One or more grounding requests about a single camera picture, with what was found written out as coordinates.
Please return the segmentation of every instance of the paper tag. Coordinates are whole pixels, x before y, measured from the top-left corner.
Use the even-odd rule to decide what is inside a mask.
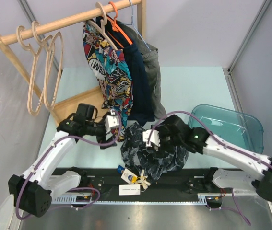
[[[140,184],[125,184],[118,187],[120,196],[140,195]]]
[[[122,176],[121,176],[121,178],[122,178],[124,181],[126,181],[127,183],[129,183],[129,184],[133,184],[133,183],[131,182],[132,179],[133,179],[133,177],[136,177],[136,178],[137,178],[137,176],[136,176],[134,173],[132,173],[130,170],[128,170],[128,169],[125,169],[124,172],[123,172],[123,174],[122,174]]]

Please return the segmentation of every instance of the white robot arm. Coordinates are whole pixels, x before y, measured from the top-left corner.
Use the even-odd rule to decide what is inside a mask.
[[[204,128],[191,129],[176,115],[169,116],[161,124],[143,133],[146,146],[154,144],[156,149],[166,145],[184,146],[192,153],[216,157],[241,169],[210,168],[203,180],[208,191],[214,192],[220,188],[251,190],[272,202],[272,157],[240,148]]]
[[[62,158],[79,138],[84,135],[96,136],[101,148],[115,144],[115,139],[106,140],[106,135],[120,127],[119,117],[111,111],[97,123],[92,119],[94,110],[95,107],[91,105],[79,104],[77,112],[59,124],[43,154],[21,176],[13,175],[10,178],[8,186],[10,194],[14,194],[15,206],[40,217],[47,212],[53,199],[80,185],[82,176],[86,175],[78,170],[74,172],[73,168],[50,180]]]

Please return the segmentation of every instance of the white wall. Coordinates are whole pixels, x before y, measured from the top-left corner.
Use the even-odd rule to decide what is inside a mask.
[[[233,71],[243,110],[264,127],[264,154],[272,155],[272,3]]]
[[[20,24],[29,26],[17,1],[0,0],[0,34],[14,33]],[[31,55],[18,44],[12,45],[12,49],[30,70]],[[39,86],[44,62],[45,55],[40,58],[38,66]],[[37,117],[29,115],[27,94],[27,83],[0,50],[0,204],[9,195],[9,178],[21,174],[36,157],[46,125],[46,109],[42,109]]]
[[[27,0],[40,23],[95,7],[96,0]],[[108,0],[100,0],[104,5]],[[229,67],[263,0],[148,0],[147,41],[162,66]],[[130,9],[119,11],[130,22]],[[87,66],[82,23],[61,29],[65,67]]]

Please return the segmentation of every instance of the printed shirt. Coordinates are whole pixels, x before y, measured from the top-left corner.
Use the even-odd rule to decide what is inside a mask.
[[[102,108],[113,108],[121,115],[122,130],[118,141],[124,140],[127,118],[133,105],[132,80],[121,49],[114,50],[91,25],[84,23],[83,48],[89,67],[103,93]]]

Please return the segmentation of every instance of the crumpled fabric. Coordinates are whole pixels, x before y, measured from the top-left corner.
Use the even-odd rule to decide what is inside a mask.
[[[167,146],[156,151],[147,148],[142,140],[142,133],[145,131],[139,124],[134,123],[126,129],[125,141],[121,147],[121,154],[124,163],[131,170],[136,170],[148,176],[148,182],[157,181],[163,173],[167,171],[181,170],[187,159],[189,152],[182,146]]]
[[[132,80],[122,49],[114,50],[90,24],[83,25],[83,48],[89,67],[102,90],[102,108],[113,108],[121,116],[118,142],[124,140],[127,119],[133,106]],[[117,135],[118,129],[112,131]]]

